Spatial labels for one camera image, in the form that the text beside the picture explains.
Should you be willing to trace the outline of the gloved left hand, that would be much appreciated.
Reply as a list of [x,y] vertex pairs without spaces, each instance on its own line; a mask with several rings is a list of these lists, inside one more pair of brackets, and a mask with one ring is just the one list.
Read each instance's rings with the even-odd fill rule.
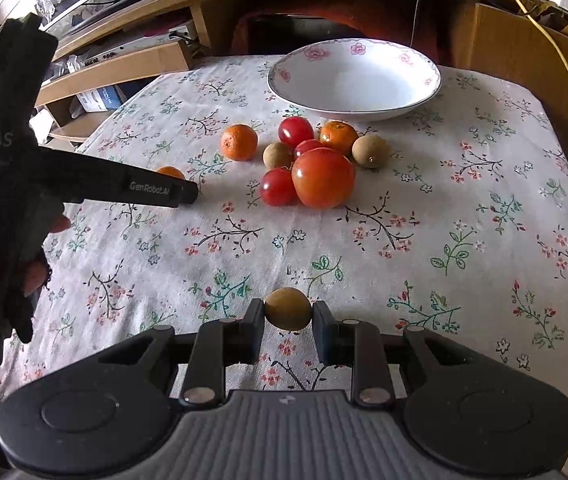
[[43,283],[49,276],[49,266],[43,252],[43,242],[57,220],[62,216],[62,201],[46,193],[28,196],[25,215],[17,223],[8,248],[6,289],[2,299],[2,314],[24,344],[34,334],[32,317],[39,300],[38,285],[33,292],[26,293],[29,268],[34,263],[44,267]]

